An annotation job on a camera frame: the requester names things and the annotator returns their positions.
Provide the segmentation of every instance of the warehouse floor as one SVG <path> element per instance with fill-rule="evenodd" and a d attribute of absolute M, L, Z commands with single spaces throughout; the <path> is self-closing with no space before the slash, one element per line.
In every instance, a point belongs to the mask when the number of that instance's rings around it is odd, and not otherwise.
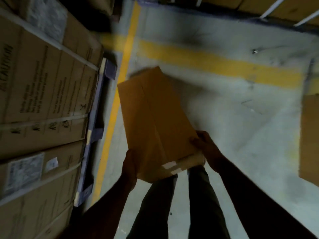
<path fill-rule="evenodd" d="M 302 81 L 310 59 L 319 56 L 319 37 L 167 7 L 140 7 L 133 0 L 124 0 L 120 22 L 112 29 L 113 35 L 101 35 L 101 40 L 116 54 L 117 80 L 108 89 L 105 131 L 86 208 L 116 182 L 127 151 L 117 82 L 144 67 L 160 66 L 172 77 L 194 128 L 208 131 L 226 157 L 319 237 L 319 188 L 298 177 Z M 205 168 L 231 237 L 247 238 L 219 175 L 207 164 Z M 115 238 L 127 236 L 149 187 L 138 181 Z M 171 213 L 170 238 L 187 238 L 185 171 L 178 175 Z"/>

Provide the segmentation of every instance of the person's left hand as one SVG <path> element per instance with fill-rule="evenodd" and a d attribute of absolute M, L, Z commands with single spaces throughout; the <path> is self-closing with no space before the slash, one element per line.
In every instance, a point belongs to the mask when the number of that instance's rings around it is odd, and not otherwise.
<path fill-rule="evenodd" d="M 137 181 L 137 169 L 134 161 L 134 150 L 129 149 L 126 152 L 126 156 L 123 162 L 122 175 L 121 177 L 125 179 L 131 186 L 131 190 L 134 189 Z"/>

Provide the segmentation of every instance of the hand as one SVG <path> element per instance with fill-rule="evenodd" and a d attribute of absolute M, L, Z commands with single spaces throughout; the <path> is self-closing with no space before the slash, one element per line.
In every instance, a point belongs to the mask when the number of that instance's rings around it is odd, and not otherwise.
<path fill-rule="evenodd" d="M 123 167 L 122 167 L 122 179 L 124 179 L 127 183 L 129 183 L 131 190 L 134 189 L 137 181 L 137 169 L 136 165 L 134 162 L 134 150 L 129 149 L 126 152 L 126 156 L 123 162 Z"/>
<path fill-rule="evenodd" d="M 218 165 L 222 160 L 225 159 L 225 156 L 220 152 L 216 144 L 213 142 L 208 132 L 205 131 L 196 131 L 198 138 L 192 138 L 190 140 L 191 144 L 194 147 L 200 149 L 209 166 L 216 172 L 218 172 Z"/>

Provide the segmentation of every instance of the leg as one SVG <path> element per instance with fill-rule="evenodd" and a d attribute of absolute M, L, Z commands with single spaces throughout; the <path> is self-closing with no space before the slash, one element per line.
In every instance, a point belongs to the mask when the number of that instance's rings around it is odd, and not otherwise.
<path fill-rule="evenodd" d="M 188 170 L 190 228 L 189 239 L 230 239 L 225 218 L 208 174 L 198 165 Z"/>
<path fill-rule="evenodd" d="M 167 220 L 174 195 L 177 174 L 152 184 L 134 221 L 132 238 L 168 238 Z"/>

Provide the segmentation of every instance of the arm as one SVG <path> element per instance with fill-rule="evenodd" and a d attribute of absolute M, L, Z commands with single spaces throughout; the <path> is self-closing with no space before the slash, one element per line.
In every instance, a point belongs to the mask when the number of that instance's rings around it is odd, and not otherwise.
<path fill-rule="evenodd" d="M 316 238 L 273 201 L 219 151 L 209 134 L 197 132 L 192 144 L 220 174 L 249 238 Z"/>
<path fill-rule="evenodd" d="M 129 150 L 118 181 L 59 238 L 114 238 L 127 197 L 136 181 L 133 152 Z"/>

